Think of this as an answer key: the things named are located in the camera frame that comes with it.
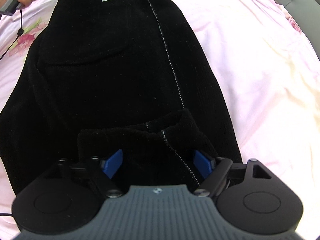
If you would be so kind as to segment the black pants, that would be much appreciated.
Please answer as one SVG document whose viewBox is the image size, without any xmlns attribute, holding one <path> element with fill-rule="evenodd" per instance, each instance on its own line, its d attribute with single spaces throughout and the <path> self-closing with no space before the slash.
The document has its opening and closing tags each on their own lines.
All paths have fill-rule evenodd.
<svg viewBox="0 0 320 240">
<path fill-rule="evenodd" d="M 171 0 L 59 0 L 1 112 L 1 159 L 15 193 L 60 159 L 123 162 L 117 184 L 202 176 L 196 152 L 239 163 L 220 86 Z"/>
</svg>

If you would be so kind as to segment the pink floral bed sheet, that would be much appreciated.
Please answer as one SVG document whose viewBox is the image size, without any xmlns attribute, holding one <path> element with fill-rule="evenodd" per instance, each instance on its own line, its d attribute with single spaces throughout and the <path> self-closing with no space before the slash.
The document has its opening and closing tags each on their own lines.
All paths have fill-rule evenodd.
<svg viewBox="0 0 320 240">
<path fill-rule="evenodd" d="M 256 157 L 304 203 L 297 229 L 319 235 L 319 60 L 272 0 L 173 0 L 225 97 L 244 160 Z"/>
</svg>

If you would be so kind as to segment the grey headboard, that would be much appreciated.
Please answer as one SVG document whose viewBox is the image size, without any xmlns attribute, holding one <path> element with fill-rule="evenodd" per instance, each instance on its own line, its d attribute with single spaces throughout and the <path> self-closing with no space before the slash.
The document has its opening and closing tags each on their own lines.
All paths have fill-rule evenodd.
<svg viewBox="0 0 320 240">
<path fill-rule="evenodd" d="M 276 0 L 295 19 L 319 55 L 319 0 Z"/>
</svg>

